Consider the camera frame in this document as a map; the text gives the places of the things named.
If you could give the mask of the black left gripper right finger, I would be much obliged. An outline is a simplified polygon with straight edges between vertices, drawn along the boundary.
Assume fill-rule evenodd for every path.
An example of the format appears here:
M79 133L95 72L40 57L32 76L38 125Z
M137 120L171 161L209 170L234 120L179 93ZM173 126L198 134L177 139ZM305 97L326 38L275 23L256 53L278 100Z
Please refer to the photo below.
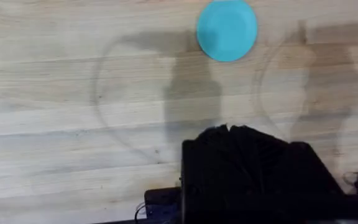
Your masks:
M228 202L240 206L248 196L329 195L344 192L314 149L287 142L248 126L229 129L235 161L248 172L250 188L232 190Z

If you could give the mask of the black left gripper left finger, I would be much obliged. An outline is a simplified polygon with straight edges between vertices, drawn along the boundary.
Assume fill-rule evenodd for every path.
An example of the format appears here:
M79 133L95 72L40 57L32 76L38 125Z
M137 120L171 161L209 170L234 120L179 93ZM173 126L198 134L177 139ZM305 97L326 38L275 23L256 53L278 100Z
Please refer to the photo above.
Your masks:
M205 129L181 145L181 186L185 207L227 207L221 149L228 134L227 126Z

